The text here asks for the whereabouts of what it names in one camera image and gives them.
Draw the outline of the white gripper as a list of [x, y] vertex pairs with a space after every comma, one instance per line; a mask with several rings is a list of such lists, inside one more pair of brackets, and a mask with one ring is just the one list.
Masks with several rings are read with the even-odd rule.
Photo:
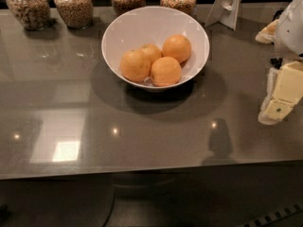
[[303, 0], [293, 0], [279, 19], [264, 27], [255, 40], [275, 42], [275, 51], [284, 59], [298, 60], [271, 68], [258, 121], [264, 125], [281, 122], [303, 98]]

